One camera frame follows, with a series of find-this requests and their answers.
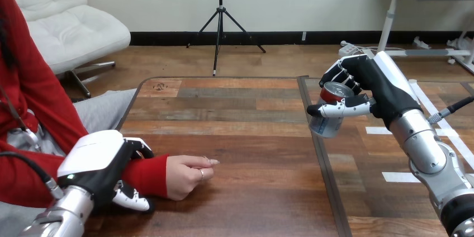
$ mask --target tripod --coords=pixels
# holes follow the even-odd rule
[[[222,0],[219,0],[219,8],[217,8],[216,12],[212,15],[212,17],[209,19],[209,21],[202,27],[202,29],[195,35],[196,39],[199,37],[199,35],[206,29],[206,27],[211,23],[211,21],[219,15],[219,24],[217,25],[217,41],[216,41],[216,55],[214,56],[214,71],[212,72],[212,76],[215,77],[216,75],[216,68],[217,68],[217,56],[219,55],[219,41],[221,39],[224,39],[224,13],[236,24],[249,38],[249,40],[256,46],[258,46],[262,52],[265,54],[267,51],[263,49],[260,44],[258,44],[254,38],[251,36],[249,32],[247,32],[231,15],[230,13],[226,10],[226,8],[222,5]],[[191,46],[191,43],[193,41],[194,37],[191,38],[191,41],[189,41],[188,46],[186,48],[189,48]]]

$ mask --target wrist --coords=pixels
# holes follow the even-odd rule
[[[166,163],[168,154],[151,159],[132,160],[122,179],[142,195],[167,197]]]

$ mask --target red sweater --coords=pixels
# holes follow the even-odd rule
[[[68,154],[87,131],[60,85],[34,44],[15,0],[0,0],[0,18],[7,34],[7,45],[18,61],[8,69],[0,54],[0,84],[26,126],[37,132],[38,121]],[[6,99],[0,94],[2,102]],[[33,110],[35,115],[27,112]],[[35,161],[56,177],[63,157],[17,150],[6,143],[7,132],[18,124],[10,112],[0,107],[0,152],[14,151]],[[144,195],[166,197],[167,155],[135,160],[125,169],[123,179]],[[45,185],[24,162],[0,157],[0,201],[29,207],[46,207],[52,200]]]

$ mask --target red sleeve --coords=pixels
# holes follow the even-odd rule
[[[0,0],[4,29],[13,56],[18,61],[20,87],[28,108],[68,154],[87,131],[71,100],[44,61],[30,36],[25,18],[15,0]]]
[[[14,151],[27,156],[55,179],[64,159],[49,154],[18,150],[5,142],[0,142],[0,150]],[[122,178],[141,194],[166,197],[167,157],[168,155],[164,155],[131,161]],[[1,202],[28,207],[48,207],[52,200],[40,178],[23,161],[0,157]]]
[[[70,99],[34,44],[15,0],[0,0],[7,41],[18,60],[22,93],[35,116],[69,153],[87,132]],[[0,140],[0,151],[21,153],[56,177],[62,157],[20,151]],[[124,180],[143,194],[166,196],[166,157],[131,162]],[[22,161],[0,157],[0,201],[30,207],[46,207],[52,198],[39,177]]]

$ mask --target woman's hand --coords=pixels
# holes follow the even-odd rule
[[[206,157],[171,156],[166,164],[166,187],[168,198],[180,201],[204,180],[214,176],[217,160]]]

